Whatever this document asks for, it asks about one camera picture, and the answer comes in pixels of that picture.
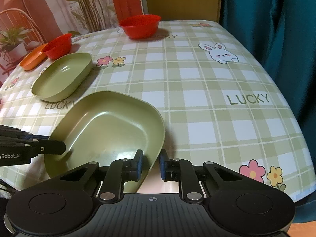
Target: rabbit ear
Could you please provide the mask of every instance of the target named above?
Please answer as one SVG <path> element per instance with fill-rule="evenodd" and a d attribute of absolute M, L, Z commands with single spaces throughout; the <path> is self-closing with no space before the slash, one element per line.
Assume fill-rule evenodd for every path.
<path fill-rule="evenodd" d="M 203 43 L 200 43 L 199 47 L 201 47 L 203 50 L 206 50 L 206 51 L 210 51 L 210 50 L 214 50 L 215 49 L 214 47 L 211 47 L 210 45 L 203 44 Z"/>
<path fill-rule="evenodd" d="M 222 43 L 218 42 L 218 43 L 215 44 L 215 48 L 216 49 L 220 49 L 220 50 L 221 49 L 225 50 L 226 47 Z"/>

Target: table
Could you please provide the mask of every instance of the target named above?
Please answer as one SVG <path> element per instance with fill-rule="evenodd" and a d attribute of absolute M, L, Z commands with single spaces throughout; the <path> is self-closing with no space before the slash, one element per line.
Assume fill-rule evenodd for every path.
<path fill-rule="evenodd" d="M 79 99 L 113 90 L 159 110 L 166 124 L 164 148 L 172 156 L 195 165 L 214 161 L 281 188 L 293 200 L 313 192 L 316 177 L 301 130 L 255 58 L 215 22 L 159 26 L 152 38 L 140 41 L 120 28 L 74 38 L 72 52 L 90 53 L 96 66 L 75 93 L 57 103 L 31 94 L 51 60 L 30 72 L 17 67 L 0 89 L 0 123 L 50 135 Z M 47 177 L 41 155 L 29 165 L 0 168 L 0 178 L 18 190 Z"/>

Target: chair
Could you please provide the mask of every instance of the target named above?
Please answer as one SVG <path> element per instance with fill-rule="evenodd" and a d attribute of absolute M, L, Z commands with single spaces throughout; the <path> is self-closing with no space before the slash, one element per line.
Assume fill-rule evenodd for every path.
<path fill-rule="evenodd" d="M 12 27 L 25 27 L 26 29 L 31 29 L 27 33 L 27 37 L 24 39 L 25 44 L 28 44 L 32 41 L 39 42 L 40 44 L 45 43 L 40 30 L 36 23 L 31 19 L 31 17 L 24 11 L 16 8 L 6 9 L 0 12 L 0 30 L 7 31 Z M 4 58 L 8 63 L 6 66 L 0 65 L 4 70 L 2 75 L 10 75 L 10 72 L 15 69 L 15 67 L 21 62 L 22 58 Z"/>

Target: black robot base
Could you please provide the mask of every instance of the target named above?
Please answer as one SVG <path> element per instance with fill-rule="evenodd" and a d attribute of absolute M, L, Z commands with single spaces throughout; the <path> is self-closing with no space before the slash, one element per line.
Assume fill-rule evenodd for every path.
<path fill-rule="evenodd" d="M 162 150 L 162 179 L 178 182 L 179 193 L 124 193 L 125 182 L 141 179 L 142 161 L 142 150 L 110 166 L 92 161 L 18 192 L 6 208 L 13 236 L 288 237 L 295 206 L 284 192 Z"/>

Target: oval green dish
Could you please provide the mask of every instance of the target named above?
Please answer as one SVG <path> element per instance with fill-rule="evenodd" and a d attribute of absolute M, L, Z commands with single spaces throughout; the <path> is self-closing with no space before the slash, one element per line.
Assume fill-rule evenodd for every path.
<path fill-rule="evenodd" d="M 63 141 L 63 155 L 45 155 L 50 177 L 90 161 L 108 166 L 144 152 L 139 182 L 127 182 L 124 192 L 136 192 L 154 165 L 165 140 L 162 116 L 147 102 L 113 91 L 92 93 L 76 103 L 59 122 L 50 139 Z"/>
<path fill-rule="evenodd" d="M 71 53 L 54 61 L 34 82 L 32 94 L 41 100 L 58 102 L 70 96 L 92 69 L 89 53 Z"/>

